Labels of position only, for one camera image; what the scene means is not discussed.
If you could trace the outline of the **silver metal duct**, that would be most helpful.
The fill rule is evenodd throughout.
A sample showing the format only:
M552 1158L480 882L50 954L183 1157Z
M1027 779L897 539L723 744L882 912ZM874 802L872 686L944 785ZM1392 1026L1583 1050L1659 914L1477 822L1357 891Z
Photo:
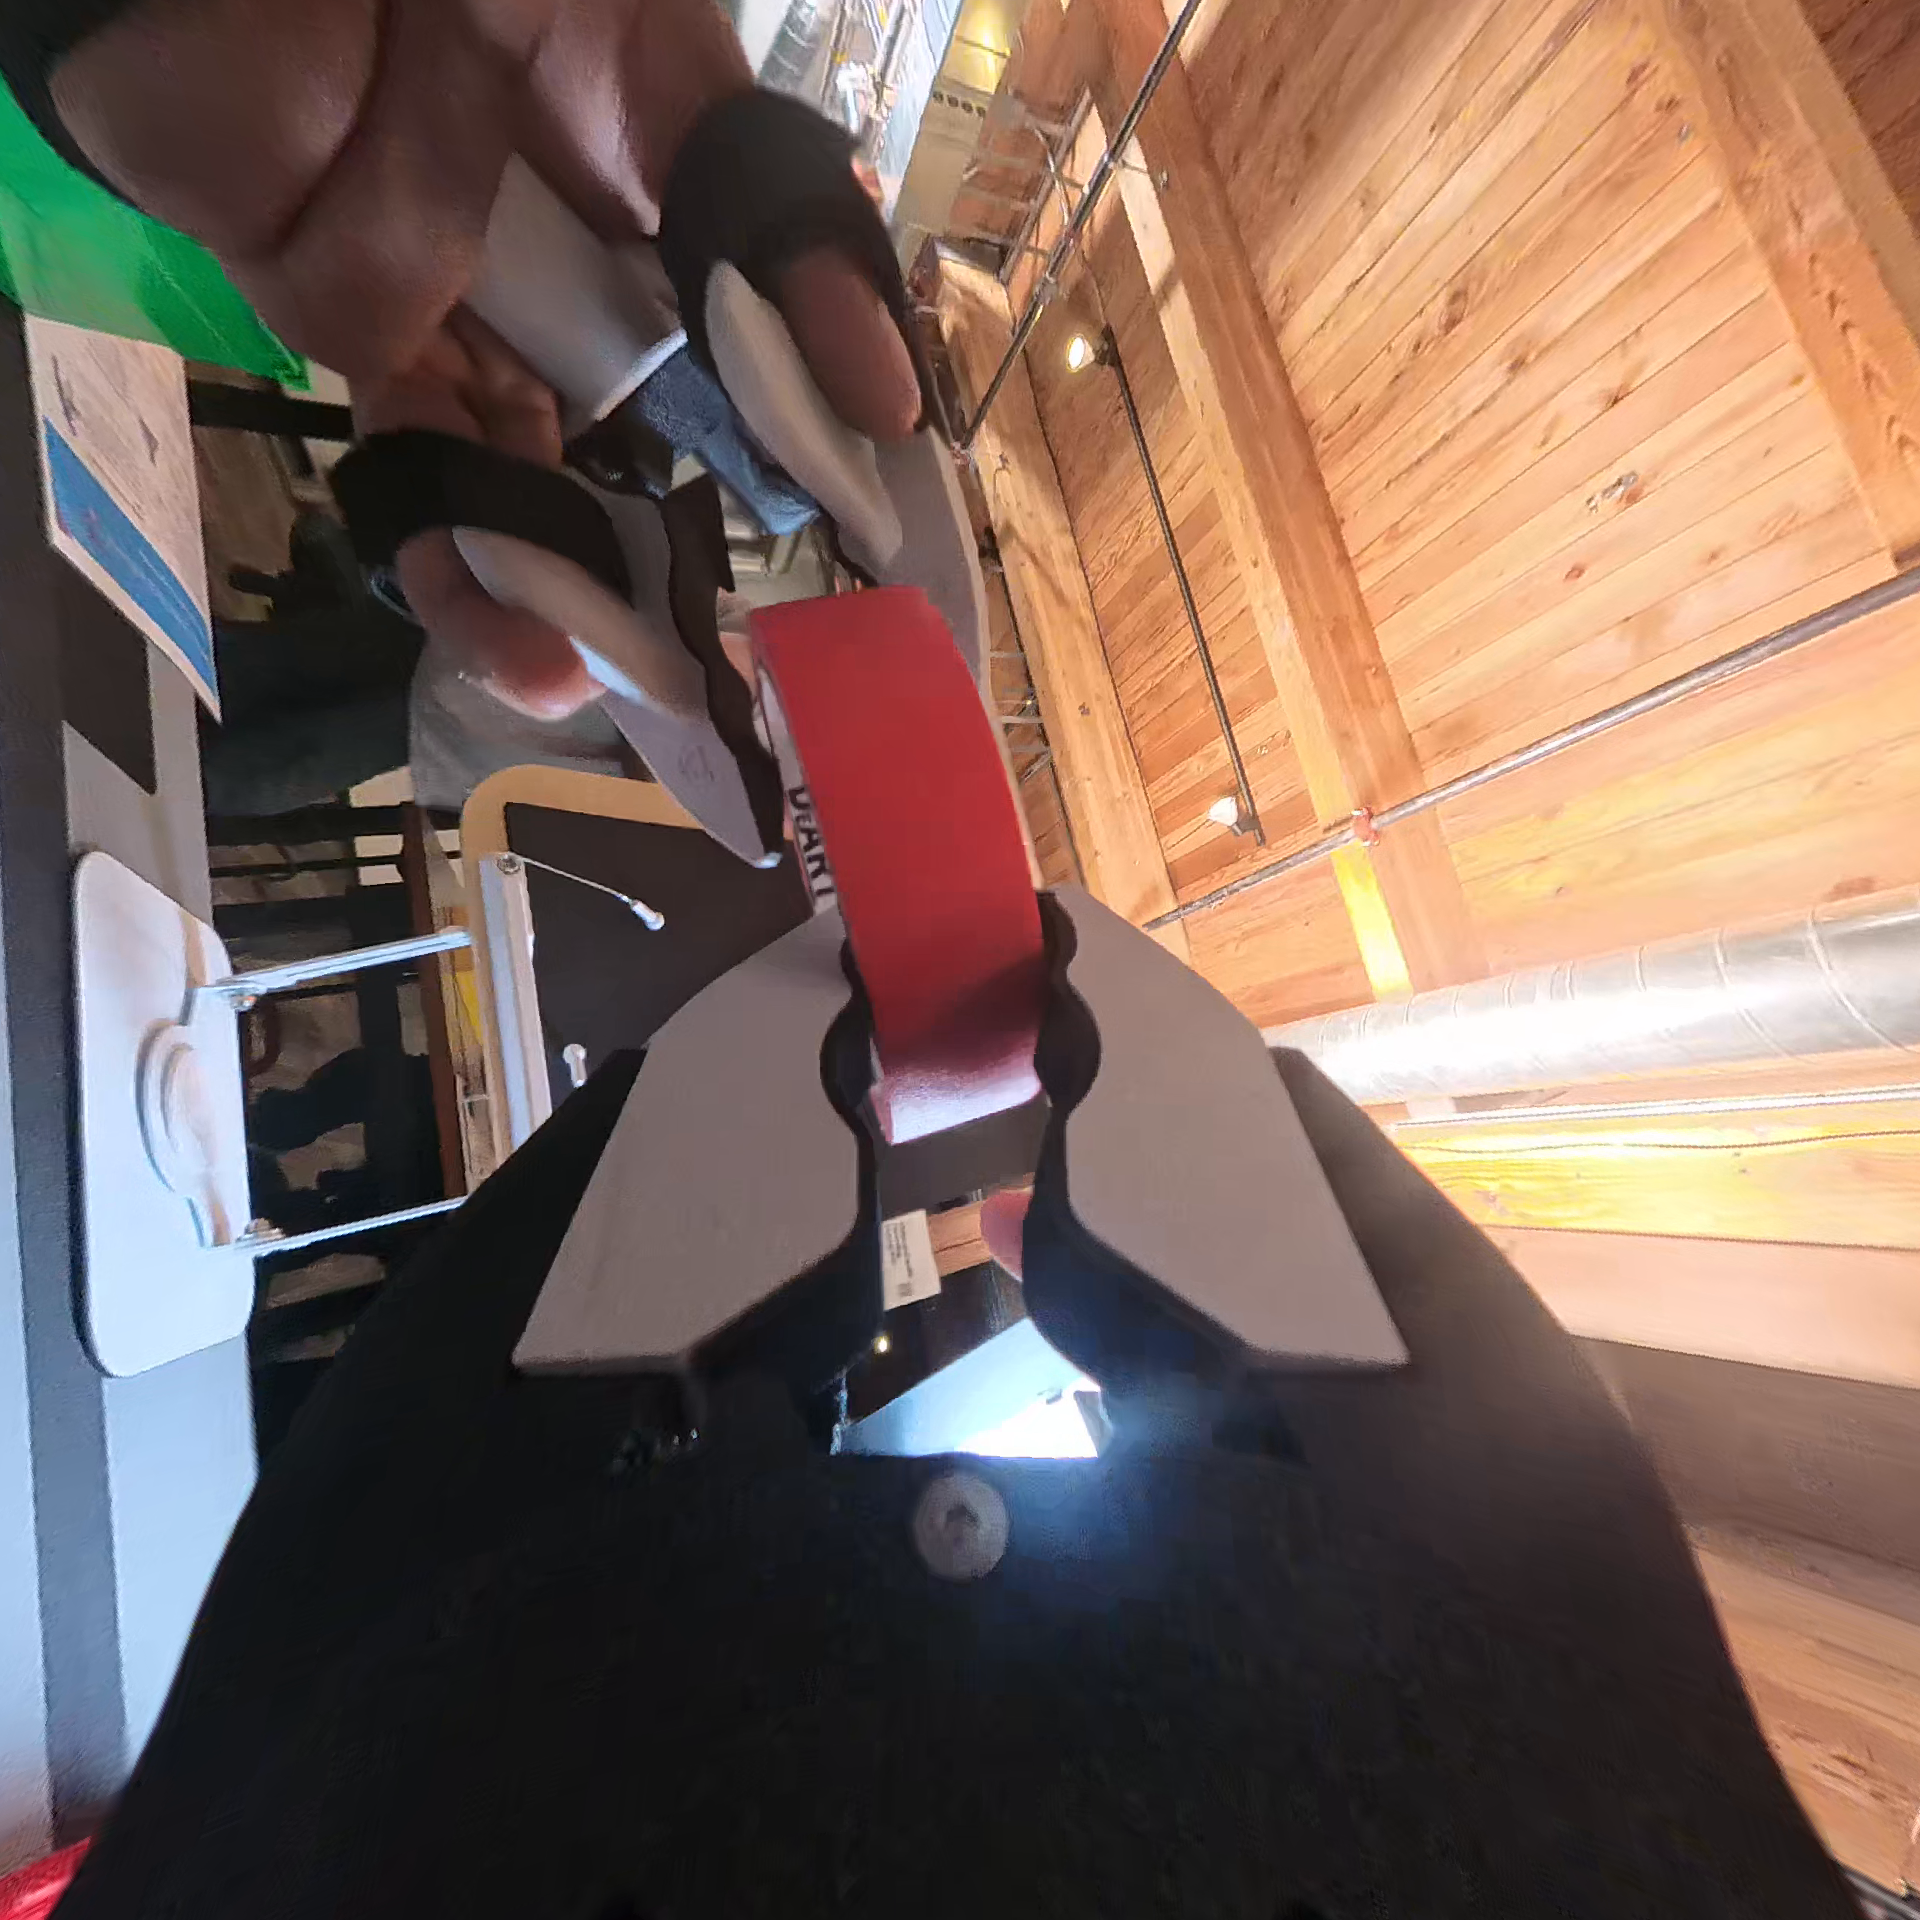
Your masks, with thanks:
M1916 1051L1907 888L1268 1026L1361 1104Z

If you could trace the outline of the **red tape roll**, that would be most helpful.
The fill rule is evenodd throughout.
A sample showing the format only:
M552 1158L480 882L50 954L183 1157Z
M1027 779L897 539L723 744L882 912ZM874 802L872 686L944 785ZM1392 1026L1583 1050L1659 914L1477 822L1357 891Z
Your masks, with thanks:
M805 877L847 932L890 1145L1041 1093L1041 893L999 732L915 588L753 614L760 712Z

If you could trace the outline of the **person's left hand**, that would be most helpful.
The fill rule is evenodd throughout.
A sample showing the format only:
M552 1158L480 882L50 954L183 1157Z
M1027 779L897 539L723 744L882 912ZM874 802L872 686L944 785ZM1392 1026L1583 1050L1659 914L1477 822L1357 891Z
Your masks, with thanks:
M5 80L68 164L345 377L362 437L555 472L557 398L466 307L503 170L628 243L754 69L707 2L146 2L5 4Z

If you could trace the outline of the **black track light rail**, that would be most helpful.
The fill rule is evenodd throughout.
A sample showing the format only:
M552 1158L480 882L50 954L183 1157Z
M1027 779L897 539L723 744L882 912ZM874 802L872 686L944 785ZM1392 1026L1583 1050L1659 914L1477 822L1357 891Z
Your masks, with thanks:
M1253 837L1253 841L1263 848L1265 846L1265 822L1263 822L1259 805L1258 805L1256 788L1253 788L1253 781L1251 781L1248 771L1247 771L1247 756L1243 756L1240 738L1236 738L1233 709L1228 705L1228 696L1225 696L1224 678L1219 675L1219 666L1216 666L1215 646L1212 646L1212 640L1210 640L1210 632L1207 632L1207 624L1203 619L1203 613L1201 613L1201 606L1199 606L1199 600L1195 600L1195 592L1193 592L1193 579L1188 573L1187 557L1185 557L1178 531L1172 526L1168 493L1163 489L1161 472L1155 462L1155 453L1153 453L1153 446L1147 441L1146 419L1144 419L1144 411L1140 411L1140 405L1139 405L1139 398L1137 398L1133 380L1130 376L1130 368L1127 368L1123 350L1121 350L1121 338L1117 338L1115 328L1109 320L1104 320L1104 322L1098 325L1098 329L1091 329L1091 328L1077 329L1069 337L1069 344L1067 344L1067 350L1065 350L1065 364L1067 364L1067 370L1077 372L1077 376L1091 372L1093 368L1104 368L1112 376L1112 381L1113 381L1113 389L1115 389L1115 395L1117 395L1117 402L1121 402L1121 416L1125 421L1127 437L1133 446L1133 454L1137 454L1137 462L1139 462L1139 469L1140 469L1147 506L1151 506L1153 520L1160 528L1160 541L1163 546L1163 556L1167 556L1167 563L1168 563L1168 569L1171 569L1171 579L1172 579L1181 613L1185 613L1185 624L1187 624L1188 640L1191 640L1191 653L1193 653L1193 659L1199 664L1199 669L1203 675L1203 683L1207 688L1207 701L1212 707L1212 715L1215 715L1215 722L1216 722L1216 736L1219 736L1221 750L1228 756L1228 768L1229 768L1229 777L1233 777L1233 793L1228 797L1221 797L1221 800L1212 802L1210 809L1207 809L1207 816L1212 819L1215 826L1224 828L1228 834Z

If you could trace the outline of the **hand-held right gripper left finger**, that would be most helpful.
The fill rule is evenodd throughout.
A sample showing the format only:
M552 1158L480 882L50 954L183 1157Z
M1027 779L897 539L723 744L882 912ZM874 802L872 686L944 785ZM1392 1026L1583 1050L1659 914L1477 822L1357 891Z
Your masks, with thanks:
M880 1325L866 1029L831 909L653 1035L546 1272L528 1376L840 1376Z

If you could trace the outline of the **printed instruction sheet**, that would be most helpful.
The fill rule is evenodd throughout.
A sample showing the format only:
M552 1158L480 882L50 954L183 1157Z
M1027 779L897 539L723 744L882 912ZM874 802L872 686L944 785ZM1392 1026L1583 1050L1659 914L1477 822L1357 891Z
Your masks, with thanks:
M50 546L221 718L183 356L59 320L20 329Z

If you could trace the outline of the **black board with wooden edge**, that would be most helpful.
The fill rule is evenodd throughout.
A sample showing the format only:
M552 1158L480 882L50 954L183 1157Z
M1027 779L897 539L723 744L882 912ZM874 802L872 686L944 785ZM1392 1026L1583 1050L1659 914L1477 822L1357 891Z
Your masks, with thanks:
M480 1187L592 1073L809 917L794 856L754 870L660 785L519 766L463 816Z

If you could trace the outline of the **metal ceiling pipe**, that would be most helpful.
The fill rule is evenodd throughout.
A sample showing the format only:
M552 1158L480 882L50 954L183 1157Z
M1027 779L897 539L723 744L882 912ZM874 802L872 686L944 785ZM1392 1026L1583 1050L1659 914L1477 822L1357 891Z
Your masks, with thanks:
M1741 677L1791 659L1824 637L1844 634L1871 618L1907 606L1916 600L1916 594L1917 564L1911 564L1881 584L1872 584L1871 588L1852 592L1816 613L1801 614L1776 632L1746 640L1722 656L1647 688L1639 696L1625 697L1618 705L1610 705L1599 714L1576 721L1573 724L1538 736L1525 747L1488 758L1453 779L1431 785L1419 793L1381 809L1361 806L1344 826L1331 828L1307 846L1282 853L1193 900L1172 906L1168 912L1151 918L1144 931L1161 932L1178 928L1221 906L1228 906L1229 900L1248 897L1274 881L1320 866L1336 853L1348 848L1373 848L1395 828L1452 806L1492 785L1500 785L1501 779L1519 777L1536 766L1561 758L1591 746L1594 741L1627 730L1652 714L1664 714L1666 709L1687 705L1731 682L1739 682Z

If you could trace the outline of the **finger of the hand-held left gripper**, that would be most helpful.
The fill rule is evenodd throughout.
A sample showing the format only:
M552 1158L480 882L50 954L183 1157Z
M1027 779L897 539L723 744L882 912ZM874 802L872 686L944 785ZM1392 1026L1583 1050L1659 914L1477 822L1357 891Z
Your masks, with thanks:
M578 659L643 766L709 837L754 870L784 858L778 764L740 666L736 596L719 484L663 498L587 484L631 581L627 614L595 614Z
M877 444L880 489L900 523L899 550L876 581L927 594L976 683L989 678L989 613L978 539L954 449L940 432Z

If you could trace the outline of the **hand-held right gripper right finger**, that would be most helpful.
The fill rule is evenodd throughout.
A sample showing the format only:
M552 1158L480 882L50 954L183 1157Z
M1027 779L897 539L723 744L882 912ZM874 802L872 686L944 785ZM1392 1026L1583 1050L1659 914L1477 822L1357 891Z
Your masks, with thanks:
M1081 888L1042 900L1041 1330L1091 1376L1392 1371L1409 1344L1263 1030Z

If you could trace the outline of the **green plastic bin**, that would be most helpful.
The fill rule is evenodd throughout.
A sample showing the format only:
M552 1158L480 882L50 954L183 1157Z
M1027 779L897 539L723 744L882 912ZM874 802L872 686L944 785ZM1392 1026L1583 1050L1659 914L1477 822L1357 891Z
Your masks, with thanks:
M68 164L3 91L3 290L28 315L305 394L309 364L221 264Z

